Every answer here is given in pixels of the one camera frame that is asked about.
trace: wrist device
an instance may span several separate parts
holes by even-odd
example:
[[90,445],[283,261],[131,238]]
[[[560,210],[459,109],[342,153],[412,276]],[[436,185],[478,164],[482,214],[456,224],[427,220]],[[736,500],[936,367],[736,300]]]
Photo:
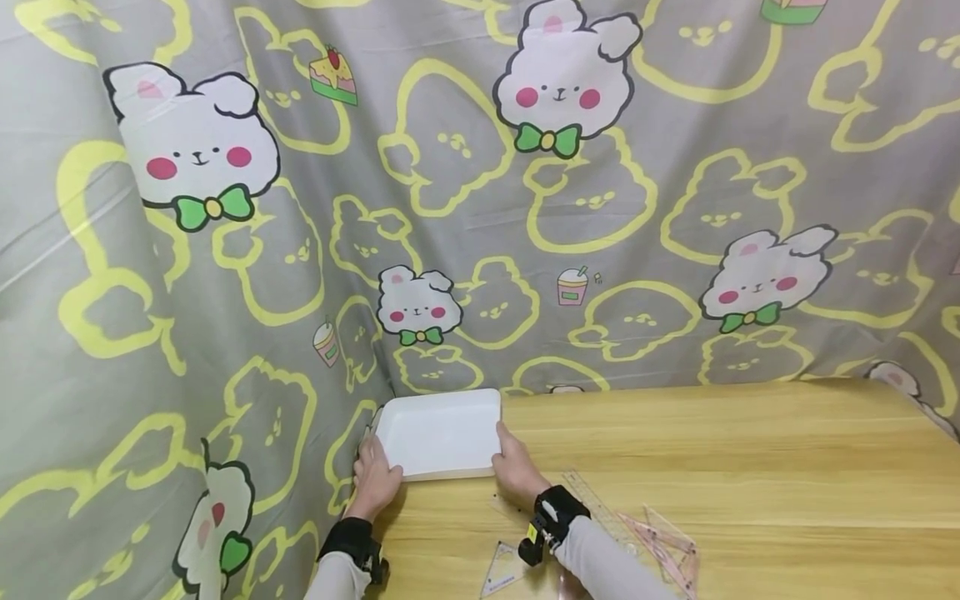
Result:
[[362,518],[348,516],[330,530],[319,561],[331,552],[343,552],[357,567],[370,575],[371,583],[381,585],[390,576],[390,563],[380,557],[380,544],[373,539],[373,525]]
[[590,518],[590,511],[564,486],[554,486],[537,496],[527,537],[517,549],[520,558],[530,566],[542,563],[543,548],[549,546],[552,554],[564,543],[570,533],[570,523],[578,516]]

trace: fabric backdrop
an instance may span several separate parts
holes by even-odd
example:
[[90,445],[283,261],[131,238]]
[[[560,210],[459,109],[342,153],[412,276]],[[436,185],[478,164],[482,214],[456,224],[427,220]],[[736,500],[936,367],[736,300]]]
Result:
[[297,599],[393,396],[956,437],[953,0],[11,0],[0,596]]

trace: table surface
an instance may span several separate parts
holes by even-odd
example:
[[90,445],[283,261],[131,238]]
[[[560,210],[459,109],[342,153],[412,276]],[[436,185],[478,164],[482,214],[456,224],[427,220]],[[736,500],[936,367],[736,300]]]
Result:
[[[960,446],[883,384],[505,397],[503,414],[552,481],[574,468],[609,508],[691,536],[702,600],[960,598]],[[403,486],[377,523],[391,579],[369,596],[479,598],[497,541],[524,534],[494,492]],[[521,598],[556,600],[554,574],[492,596]]]

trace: plastic ruler set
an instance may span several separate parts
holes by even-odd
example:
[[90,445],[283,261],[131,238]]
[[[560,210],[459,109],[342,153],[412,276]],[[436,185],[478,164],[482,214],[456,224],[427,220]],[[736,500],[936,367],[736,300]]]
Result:
[[[620,546],[637,556],[638,560],[658,568],[662,580],[676,590],[679,598],[697,600],[700,552],[693,540],[646,506],[642,521],[620,513],[615,514],[575,470],[566,471],[563,478],[570,493],[577,496],[590,510],[591,519],[603,527]],[[503,498],[495,494],[491,499],[491,507],[515,522],[518,527],[526,529],[528,515]],[[480,598],[492,596],[523,579],[532,568],[518,556],[515,543],[498,542]],[[565,592],[564,588],[565,584],[561,586],[560,600],[577,597]]]

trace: white tray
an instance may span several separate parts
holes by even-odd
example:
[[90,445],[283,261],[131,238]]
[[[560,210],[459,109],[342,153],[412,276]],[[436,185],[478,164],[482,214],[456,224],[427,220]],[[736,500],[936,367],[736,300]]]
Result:
[[500,393],[493,389],[394,398],[373,418],[390,466],[403,481],[493,475],[500,451],[496,422]]

